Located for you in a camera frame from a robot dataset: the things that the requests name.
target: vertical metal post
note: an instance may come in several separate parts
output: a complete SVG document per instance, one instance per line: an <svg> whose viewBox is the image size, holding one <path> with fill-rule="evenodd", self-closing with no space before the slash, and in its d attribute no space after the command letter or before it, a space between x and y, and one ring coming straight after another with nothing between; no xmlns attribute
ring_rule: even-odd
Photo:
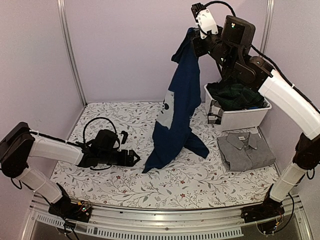
<svg viewBox="0 0 320 240"><path fill-rule="evenodd" d="M263 36L262 36L261 47L260 47L260 52L262 52L263 54L266 52L267 45L268 45L272 19L274 15L274 7L275 7L275 0L268 0L267 7L266 7L265 21L264 21Z"/></svg>
<svg viewBox="0 0 320 240"><path fill-rule="evenodd" d="M64 0L57 0L57 4L58 4L58 11L59 11L59 16L60 16L62 34L64 37L64 43L65 43L67 55L69 58L69 63L70 63L74 83L75 83L79 98L81 100L81 103L85 107L88 103L86 100L84 89L83 89L81 81L80 81L79 72L78 72L77 64L76 64L76 59L75 59L74 51L73 51L72 44L71 44L71 38L70 38L70 33L69 33L69 28L68 28L68 21L67 21L67 13L66 13L66 8L65 8L65 1Z"/></svg>

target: dark blue garment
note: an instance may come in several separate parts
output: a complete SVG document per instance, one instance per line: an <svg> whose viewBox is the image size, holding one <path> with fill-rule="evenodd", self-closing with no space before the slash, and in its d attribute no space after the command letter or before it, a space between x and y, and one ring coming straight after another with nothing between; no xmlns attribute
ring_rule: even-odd
<svg viewBox="0 0 320 240"><path fill-rule="evenodd" d="M152 168L163 168L176 158L183 147L203 158L209 154L208 148L189 127L190 119L201 103L198 58L189 38L192 30L189 28L181 46L171 58L178 63L178 67L155 122L152 135L154 150L145 163L143 173Z"/></svg>

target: shirt collar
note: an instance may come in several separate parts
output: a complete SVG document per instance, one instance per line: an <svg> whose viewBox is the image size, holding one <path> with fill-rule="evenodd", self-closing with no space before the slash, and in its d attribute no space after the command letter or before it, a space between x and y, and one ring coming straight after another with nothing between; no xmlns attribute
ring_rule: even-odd
<svg viewBox="0 0 320 240"><path fill-rule="evenodd" d="M226 137L226 140L227 140L232 146L234 146L235 148L241 150L241 149L244 147L245 143L244 143L243 141L241 141L241 140L239 139L239 137L241 137L241 136L240 136L240 135L235 135L235 134L233 134L233 133L229 133L228 136ZM255 150L258 149L258 147L257 147L257 138L255 137L254 134L251 134L250 132L249 132L248 145L249 145L251 148L255 149Z"/></svg>

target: pile of clothes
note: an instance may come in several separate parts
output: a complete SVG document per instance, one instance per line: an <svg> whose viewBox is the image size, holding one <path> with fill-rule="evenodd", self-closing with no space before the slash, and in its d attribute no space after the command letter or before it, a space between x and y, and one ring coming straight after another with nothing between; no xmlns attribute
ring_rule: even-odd
<svg viewBox="0 0 320 240"><path fill-rule="evenodd" d="M268 106L260 93L236 81L222 80L208 83L206 88L214 99L210 104L209 124L221 124L224 111L249 110Z"/></svg>

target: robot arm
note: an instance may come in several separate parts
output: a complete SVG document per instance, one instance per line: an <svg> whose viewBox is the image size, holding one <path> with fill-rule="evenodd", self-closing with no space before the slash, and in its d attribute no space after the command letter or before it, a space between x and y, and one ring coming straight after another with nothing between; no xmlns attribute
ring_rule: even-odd
<svg viewBox="0 0 320 240"><path fill-rule="evenodd" d="M122 131L121 136L119 139L115 132L103 129L86 144L72 143L32 131L27 123L20 122L0 142L1 170L5 176L18 179L42 195L50 203L49 213L88 222L90 204L84 201L72 203L61 185L32 168L27 160L29 157L43 157L83 168L98 164L132 167L140 158L133 150L120 149L128 134Z"/></svg>
<svg viewBox="0 0 320 240"><path fill-rule="evenodd" d="M226 17L224 27L216 26L218 32L213 32L216 22L210 21L210 12L206 9L208 4L197 3L191 8L199 28L193 31L191 37L196 56L209 54L222 66L222 81L237 80L253 91L258 91L280 107L303 132L293 162L270 187L263 203L242 209L246 223L275 217L284 213L282 201L290 190L320 161L319 110L299 94L294 85L289 85L271 64L261 57L249 55L255 33L254 25L235 17L232 11L233 16Z"/></svg>

